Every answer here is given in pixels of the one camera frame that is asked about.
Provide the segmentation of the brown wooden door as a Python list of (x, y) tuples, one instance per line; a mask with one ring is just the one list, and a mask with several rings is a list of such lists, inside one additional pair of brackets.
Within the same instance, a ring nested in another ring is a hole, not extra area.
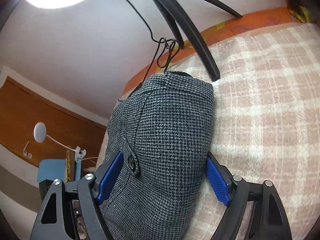
[(6, 77), (1, 86), (1, 145), (29, 164), (85, 151), (82, 169), (95, 167), (106, 126), (61, 107)]

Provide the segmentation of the black mini tripod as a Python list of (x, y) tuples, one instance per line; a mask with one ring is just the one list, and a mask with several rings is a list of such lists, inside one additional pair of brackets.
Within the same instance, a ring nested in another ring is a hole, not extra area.
[[(220, 78), (220, 71), (214, 61), (203, 37), (196, 28), (193, 21), (190, 19), (185, 10), (176, 0), (153, 0), (161, 14), (165, 18), (168, 26), (170, 27), (174, 37), (178, 41), (181, 48), (184, 47), (180, 31), (183, 31), (188, 38), (189, 42), (195, 49), (200, 60), (202, 61), (209, 77), (214, 82)], [(227, 6), (219, 0), (203, 0), (206, 1), (225, 12), (231, 14), (236, 18), (242, 18), (238, 12), (231, 7)]]

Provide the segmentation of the white clip desk lamp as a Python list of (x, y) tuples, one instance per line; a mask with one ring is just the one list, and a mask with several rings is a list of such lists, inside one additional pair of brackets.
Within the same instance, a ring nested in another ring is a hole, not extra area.
[(66, 148), (69, 151), (74, 152), (76, 163), (79, 163), (83, 160), (98, 159), (98, 157), (86, 157), (86, 153), (87, 153), (86, 150), (81, 149), (79, 146), (77, 146), (76, 148), (70, 148), (69, 146), (66, 146), (66, 145), (60, 143), (59, 141), (55, 140), (53, 137), (51, 137), (47, 134), (47, 128), (46, 128), (45, 124), (42, 122), (38, 122), (35, 125), (34, 130), (33, 130), (33, 137), (34, 137), (35, 141), (38, 143), (43, 143), (46, 138), (49, 138), (50, 140), (57, 143), (58, 145)]

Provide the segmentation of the grey houndstooth pants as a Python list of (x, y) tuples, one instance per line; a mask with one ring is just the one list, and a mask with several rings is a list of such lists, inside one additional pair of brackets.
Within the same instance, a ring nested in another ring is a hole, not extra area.
[(113, 111), (106, 159), (124, 165), (101, 213), (114, 239), (181, 239), (209, 150), (213, 87), (183, 72), (154, 74)]

